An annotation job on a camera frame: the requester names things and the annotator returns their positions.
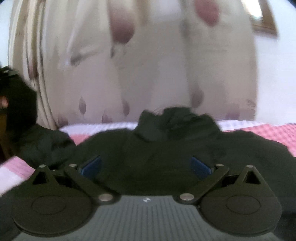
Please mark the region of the brown wooden window frame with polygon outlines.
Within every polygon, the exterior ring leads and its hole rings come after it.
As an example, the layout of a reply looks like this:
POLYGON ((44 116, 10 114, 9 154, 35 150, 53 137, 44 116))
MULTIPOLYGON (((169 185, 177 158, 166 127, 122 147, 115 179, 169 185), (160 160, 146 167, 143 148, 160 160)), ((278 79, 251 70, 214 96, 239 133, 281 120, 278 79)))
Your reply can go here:
POLYGON ((278 36, 273 13, 267 0, 243 0, 241 2, 255 32, 278 36))

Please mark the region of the black large garment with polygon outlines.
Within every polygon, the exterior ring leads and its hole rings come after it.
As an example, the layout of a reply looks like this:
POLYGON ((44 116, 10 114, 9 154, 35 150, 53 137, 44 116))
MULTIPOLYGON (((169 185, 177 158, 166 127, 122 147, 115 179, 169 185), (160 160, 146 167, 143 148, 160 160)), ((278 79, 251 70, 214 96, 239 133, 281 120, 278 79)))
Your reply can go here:
POLYGON ((65 166, 96 156, 102 168, 95 182, 113 193, 112 204, 99 206, 70 233, 30 235, 14 223, 12 207, 31 175, 1 197, 1 240, 295 240, 295 157, 279 142, 223 132, 207 115, 169 108, 160 115, 144 111, 133 130, 99 132, 78 145, 64 132, 35 125, 18 152, 34 172, 47 165, 59 183, 65 166), (191 170, 192 157, 211 168, 224 164, 230 174, 254 165, 281 204, 274 231, 234 236, 204 221, 196 207, 178 203, 178 195, 201 181, 191 170))

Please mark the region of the pink white checkered bedsheet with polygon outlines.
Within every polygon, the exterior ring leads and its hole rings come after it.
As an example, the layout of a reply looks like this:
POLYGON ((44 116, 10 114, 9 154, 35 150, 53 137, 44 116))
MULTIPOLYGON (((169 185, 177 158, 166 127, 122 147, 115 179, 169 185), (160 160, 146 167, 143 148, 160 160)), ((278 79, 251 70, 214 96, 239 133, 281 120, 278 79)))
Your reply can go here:
MULTIPOLYGON (((265 139, 279 142, 295 155, 295 124, 286 123, 284 125, 270 125, 255 121, 220 120, 216 122, 220 130, 231 132, 243 130, 253 132, 265 139)), ((133 130, 137 123, 100 123, 100 124, 75 124, 60 128, 60 131, 67 133, 75 144, 80 144, 89 136, 99 132, 128 128, 133 130)), ((29 167, 22 159, 12 157, 1 164, 1 195, 20 185, 27 180, 34 169, 29 167)))

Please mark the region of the cream leaf-print curtain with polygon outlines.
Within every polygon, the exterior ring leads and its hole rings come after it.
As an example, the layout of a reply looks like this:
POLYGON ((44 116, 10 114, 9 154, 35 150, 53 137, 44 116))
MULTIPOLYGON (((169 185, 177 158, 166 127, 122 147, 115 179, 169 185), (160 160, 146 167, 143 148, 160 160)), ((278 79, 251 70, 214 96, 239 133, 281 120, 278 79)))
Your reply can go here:
POLYGON ((46 128, 181 106, 217 121, 255 118, 241 1, 14 1, 9 64, 36 90, 46 128))

